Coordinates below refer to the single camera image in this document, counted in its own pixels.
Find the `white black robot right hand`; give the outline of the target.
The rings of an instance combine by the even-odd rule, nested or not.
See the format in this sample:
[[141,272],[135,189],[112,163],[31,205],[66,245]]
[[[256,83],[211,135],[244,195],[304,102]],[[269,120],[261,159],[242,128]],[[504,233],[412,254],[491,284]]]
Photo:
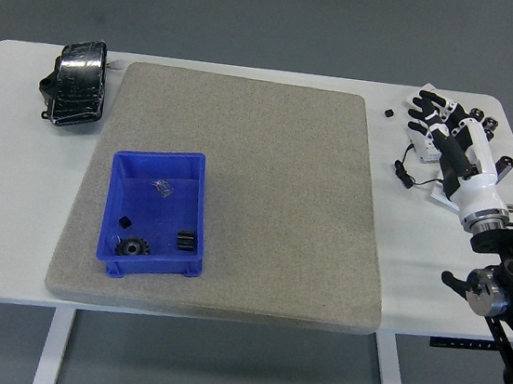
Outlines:
[[431,138],[440,152],[442,188],[468,232],[480,222],[505,226],[509,215],[497,191],[497,170],[487,132],[460,103],[421,89],[411,99],[408,127]]

